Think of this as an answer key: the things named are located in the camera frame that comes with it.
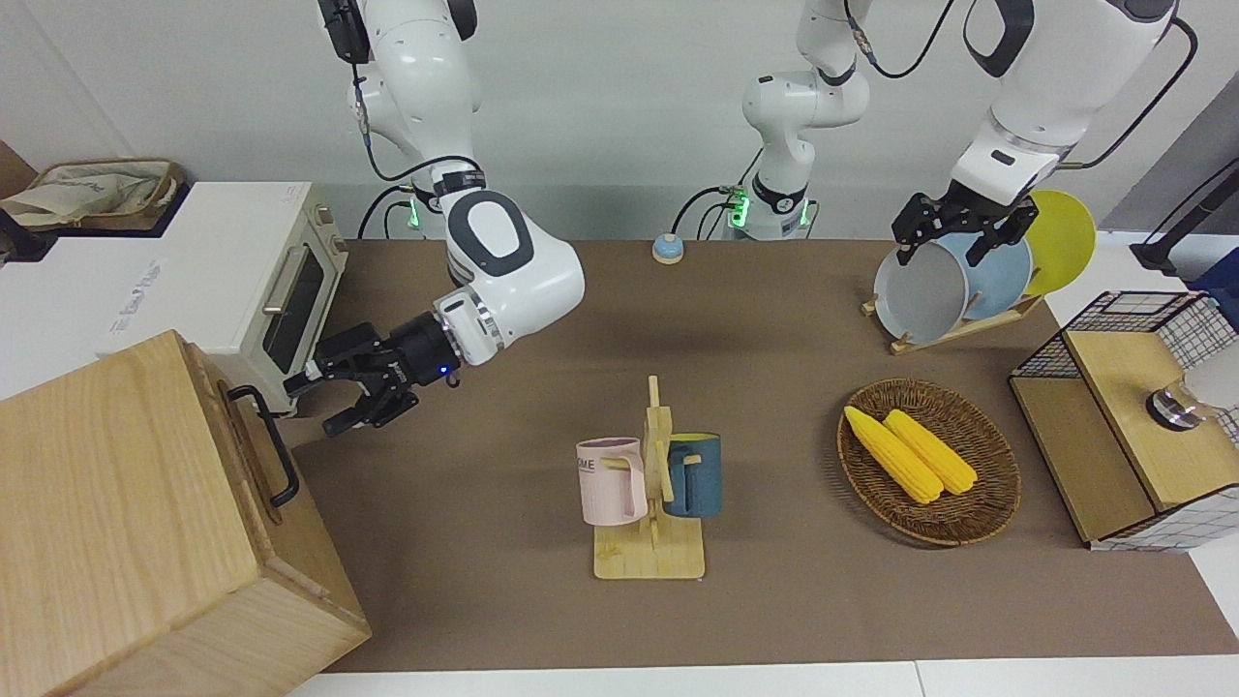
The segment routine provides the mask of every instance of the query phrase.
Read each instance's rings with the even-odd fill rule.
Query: oven handle
[[[289,311],[292,288],[296,287],[297,277],[301,276],[301,270],[309,256],[310,246],[305,244],[289,249],[284,256],[284,265],[280,266],[280,275],[275,277],[275,285],[271,286],[271,293],[266,296],[266,302],[263,302],[264,314],[282,314]]]
[[[289,449],[284,444],[284,439],[280,438],[279,430],[275,428],[275,417],[266,409],[266,400],[263,399],[263,394],[253,385],[243,385],[228,391],[228,400],[232,402],[245,397],[253,397],[254,402],[258,404],[258,413],[263,417],[263,425],[266,426],[266,433],[271,437],[271,444],[275,446],[275,454],[280,457],[280,467],[284,468],[284,475],[289,480],[287,487],[282,491],[271,496],[271,506],[279,509],[291,501],[297,495],[297,491],[301,491],[301,480],[297,478],[297,470],[292,467],[292,458],[289,456]]]

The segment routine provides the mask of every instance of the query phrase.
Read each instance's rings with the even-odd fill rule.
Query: basket
[[[861,501],[895,530],[943,547],[989,540],[1020,508],[1020,469],[1006,438],[973,404],[932,383],[893,379],[852,395],[847,405],[881,421],[900,409],[950,446],[976,470],[971,490],[937,501],[913,501],[861,446],[845,417],[836,444],[844,474]]]

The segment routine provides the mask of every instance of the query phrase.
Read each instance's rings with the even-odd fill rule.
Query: beige bag
[[[48,167],[0,207],[36,232],[150,229],[183,184],[183,171],[169,160],[68,162]]]

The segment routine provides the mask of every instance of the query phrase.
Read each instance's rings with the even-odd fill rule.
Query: black cable
[[[1131,125],[1127,126],[1127,130],[1123,131],[1123,135],[1120,135],[1118,140],[1115,140],[1113,144],[1110,144],[1109,147],[1105,149],[1105,152],[1101,152],[1095,160],[1092,160],[1089,162],[1063,162],[1062,165],[1058,166],[1058,168],[1090,170],[1101,163],[1103,161],[1105,161],[1105,158],[1109,157],[1115,150],[1118,150],[1119,146],[1123,145],[1123,142],[1127,139],[1127,136],[1131,135],[1131,132],[1140,126],[1140,124],[1145,120],[1145,116],[1147,116],[1149,113],[1157,106],[1157,103],[1162,100],[1162,97],[1166,97],[1166,93],[1170,92],[1172,87],[1175,87],[1175,83],[1178,82],[1178,78],[1184,72],[1187,72],[1187,67],[1192,64],[1192,61],[1196,58],[1196,52],[1201,47],[1201,40],[1199,37],[1196,36],[1196,31],[1192,28],[1192,25],[1187,24],[1182,19],[1177,16],[1172,17],[1170,20],[1170,24],[1177,26],[1180,31],[1183,32],[1183,36],[1187,37],[1187,56],[1183,58],[1183,62],[1178,66],[1178,69],[1175,71],[1175,74],[1172,74],[1168,80],[1166,80],[1166,84],[1162,85],[1161,90],[1152,98],[1151,102],[1149,102],[1147,105],[1145,105],[1144,110],[1140,111],[1140,115],[1136,116],[1136,120],[1131,121]]]
[[[908,69],[898,73],[887,72],[882,66],[877,64],[877,56],[873,54],[873,46],[869,41],[869,36],[865,35],[865,30],[861,28],[860,22],[851,14],[851,2],[844,0],[844,14],[847,15],[847,26],[852,28],[852,33],[856,36],[856,46],[860,47],[860,52],[865,54],[869,59],[869,64],[873,66],[873,69],[878,72],[882,77],[891,79],[901,79],[912,74],[912,71],[921,67],[921,63],[929,54],[929,48],[933,47],[934,41],[938,40],[938,32],[942,31],[943,22],[947,21],[947,15],[950,14],[950,7],[955,4],[955,0],[947,0],[947,5],[942,9],[942,14],[938,15],[938,22],[933,25],[933,31],[929,33],[929,40],[926,41],[924,48],[921,50],[921,54],[917,56],[916,62],[908,67]]]
[[[361,77],[357,73],[357,66],[356,64],[352,64],[352,63],[349,63],[349,64],[353,68],[353,93],[357,97],[357,102],[361,103],[361,104],[364,104],[364,102],[362,100],[362,83],[366,82],[366,78]],[[368,121],[368,119],[366,116],[363,116],[363,120]],[[472,166],[475,170],[478,170],[478,171],[482,170],[482,165],[478,165],[477,160],[475,160],[472,157],[466,157],[465,155],[442,155],[440,157],[431,157],[431,158],[425,160],[422,162],[418,162],[416,165],[414,165],[414,166],[404,170],[403,172],[400,172],[400,173],[398,173],[395,176],[388,176],[388,175],[383,173],[383,170],[379,168],[379,163],[374,160],[374,147],[373,147],[373,144],[370,142],[370,135],[369,135],[368,130],[369,130],[369,123],[364,123],[363,124],[363,130],[362,130],[362,144],[366,145],[366,158],[368,158],[370,161],[370,168],[374,170],[374,175],[377,177],[382,178],[383,181],[403,181],[405,177],[413,176],[414,172],[416,172],[419,170],[424,170],[424,168],[429,167],[430,165],[437,165],[440,162],[465,162],[465,163]]]
[[[379,203],[382,203],[384,198],[395,193],[396,191],[400,191],[401,188],[404,187],[399,183],[395,186],[389,186],[384,188],[382,193],[375,196],[373,201],[370,201],[370,207],[366,208],[366,214],[362,215],[362,224],[357,225],[357,239],[361,239],[366,234],[366,225],[369,224],[370,215],[374,214],[374,209],[379,207]]]
[[[393,208],[410,207],[413,203],[408,201],[396,201],[395,203],[388,203],[387,210],[383,210],[383,239],[392,239],[392,228],[388,225],[388,218],[392,215]]]
[[[710,217],[710,210],[714,210],[715,208],[717,208],[719,209],[719,214],[721,215],[722,214],[722,208],[726,208],[726,207],[727,207],[727,202],[724,201],[722,203],[715,203],[714,206],[710,206],[709,208],[706,208],[705,212],[701,213],[701,219],[698,222],[698,234],[696,234],[696,236],[694,239],[701,239],[701,230],[705,229],[705,219],[707,217]]]
[[[689,199],[684,202],[684,206],[680,207],[680,212],[675,213],[675,222],[672,223],[672,234],[675,234],[675,230],[679,229],[680,220],[684,219],[684,213],[689,212],[689,208],[693,206],[693,203],[696,203],[703,196],[709,196],[711,193],[726,193],[726,192],[727,192],[726,187],[711,186],[709,188],[703,188],[701,191],[698,191],[696,193],[690,196]]]
[[[762,157],[762,152],[763,152],[764,150],[766,150],[766,146],[764,146],[764,145],[763,145],[762,147],[758,147],[758,149],[757,149],[757,154],[756,154],[756,155],[753,155],[753,158],[752,158],[752,161],[750,161],[750,162],[748,162],[748,166],[747,166],[747,167],[745,167],[745,173],[740,175],[740,178],[737,178],[737,180],[736,180],[736,186],[743,186],[743,183],[745,183],[745,177],[747,177],[747,176],[748,176],[748,172],[753,171],[753,167],[756,167],[756,166],[757,166],[757,160],[760,160],[760,158]],[[705,238],[706,238],[706,239],[710,239],[711,236],[714,236],[714,230],[715,230],[715,229],[716,229],[716,228],[719,227],[719,220],[721,220],[721,219],[722,219],[722,215],[724,215],[724,214],[725,214],[725,210],[721,210],[721,209],[720,209],[720,210],[719,210],[719,214],[714,217],[714,222],[712,222],[712,223],[710,224],[710,232],[707,232],[707,233],[705,234]]]
[[[1222,176],[1223,173],[1225,173],[1227,170],[1229,170],[1230,167],[1233,167],[1235,165],[1239,165],[1239,157],[1235,157],[1234,160],[1230,160],[1229,162],[1222,165],[1222,167],[1218,171],[1213,172],[1213,175],[1209,178],[1207,178],[1203,182],[1201,182],[1201,186],[1197,186],[1196,188],[1192,189],[1191,193],[1188,193],[1187,196],[1184,196],[1183,199],[1178,202],[1178,206],[1175,206],[1175,209],[1171,210],[1170,213],[1167,213],[1166,217],[1162,218],[1162,222],[1157,223],[1157,227],[1155,227],[1149,233],[1149,236],[1145,238],[1144,244],[1149,244],[1149,241],[1152,240],[1154,235],[1157,234],[1157,232],[1160,232],[1161,228],[1166,227],[1166,223],[1168,223],[1171,220],[1171,218],[1173,218],[1180,210],[1182,210],[1183,206],[1187,206],[1187,203],[1192,198],[1196,198],[1196,196],[1201,191],[1203,191],[1206,186],[1208,186],[1208,184],[1213,183],[1214,181],[1217,181],[1217,178],[1219,176]]]

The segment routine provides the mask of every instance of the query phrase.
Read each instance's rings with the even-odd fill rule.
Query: corn
[[[938,475],[885,426],[855,407],[844,407],[844,415],[861,446],[913,501],[929,504],[942,496],[942,480]]]
[[[924,464],[938,475],[947,491],[963,494],[976,484],[976,470],[952,451],[950,446],[943,443],[932,431],[917,423],[907,413],[895,410],[887,415],[882,423],[921,457]]]

